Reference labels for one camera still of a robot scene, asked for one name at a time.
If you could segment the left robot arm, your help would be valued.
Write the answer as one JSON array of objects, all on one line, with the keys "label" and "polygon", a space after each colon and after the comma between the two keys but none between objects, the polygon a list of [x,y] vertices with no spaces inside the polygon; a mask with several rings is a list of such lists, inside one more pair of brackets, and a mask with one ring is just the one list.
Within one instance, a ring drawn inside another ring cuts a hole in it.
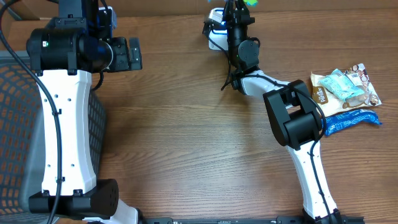
[{"label": "left robot arm", "polygon": [[138,223],[114,179],[96,177],[90,153],[94,73],[132,70],[127,41],[104,1],[60,1],[58,16],[32,31],[26,47],[42,100],[45,168],[29,210],[90,223]]}]

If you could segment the blue oreo packet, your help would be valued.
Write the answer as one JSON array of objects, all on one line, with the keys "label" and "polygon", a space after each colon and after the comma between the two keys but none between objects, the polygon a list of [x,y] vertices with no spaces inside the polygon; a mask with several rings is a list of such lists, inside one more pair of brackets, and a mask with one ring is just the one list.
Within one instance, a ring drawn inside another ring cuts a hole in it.
[{"label": "blue oreo packet", "polygon": [[359,123],[381,125],[377,113],[373,110],[357,109],[326,117],[325,135],[331,136]]}]

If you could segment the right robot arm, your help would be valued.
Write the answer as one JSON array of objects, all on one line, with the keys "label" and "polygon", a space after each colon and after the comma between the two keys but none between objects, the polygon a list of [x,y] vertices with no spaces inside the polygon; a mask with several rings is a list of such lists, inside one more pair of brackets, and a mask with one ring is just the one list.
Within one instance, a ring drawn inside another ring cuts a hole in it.
[{"label": "right robot arm", "polygon": [[281,82],[260,70],[260,41],[247,35],[248,26],[255,19],[243,1],[227,1],[223,20],[229,64],[235,67],[226,84],[244,95],[263,98],[272,133],[294,162],[303,194],[305,222],[342,223],[320,158],[320,138],[326,126],[323,111],[303,81]]}]

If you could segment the beige cookie bag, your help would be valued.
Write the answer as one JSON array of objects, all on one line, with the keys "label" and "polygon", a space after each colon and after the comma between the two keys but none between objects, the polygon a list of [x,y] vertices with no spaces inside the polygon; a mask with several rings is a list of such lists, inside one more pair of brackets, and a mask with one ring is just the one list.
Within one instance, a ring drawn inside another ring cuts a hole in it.
[{"label": "beige cookie bag", "polygon": [[312,73],[310,79],[312,98],[326,117],[382,104],[362,63],[344,72],[335,69],[329,75]]}]

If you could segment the green snack bag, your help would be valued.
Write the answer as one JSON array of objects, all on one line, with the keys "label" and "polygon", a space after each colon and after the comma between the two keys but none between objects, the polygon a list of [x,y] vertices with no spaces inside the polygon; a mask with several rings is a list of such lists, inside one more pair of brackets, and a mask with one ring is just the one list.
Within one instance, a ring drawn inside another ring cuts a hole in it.
[{"label": "green snack bag", "polygon": [[[211,3],[211,2],[220,3],[220,2],[226,2],[226,0],[207,0],[207,2],[208,2],[208,3]],[[258,0],[243,0],[243,2],[244,2],[247,6],[256,7],[259,1],[258,1]]]}]

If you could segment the teal snack packet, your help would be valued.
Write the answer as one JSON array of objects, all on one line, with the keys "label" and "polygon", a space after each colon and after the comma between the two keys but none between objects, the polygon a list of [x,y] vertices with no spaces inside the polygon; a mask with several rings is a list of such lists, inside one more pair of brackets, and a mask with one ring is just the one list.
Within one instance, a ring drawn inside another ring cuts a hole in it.
[{"label": "teal snack packet", "polygon": [[334,94],[339,100],[346,102],[350,98],[361,96],[365,91],[356,86],[342,71],[335,69],[330,75],[318,81],[322,87]]}]

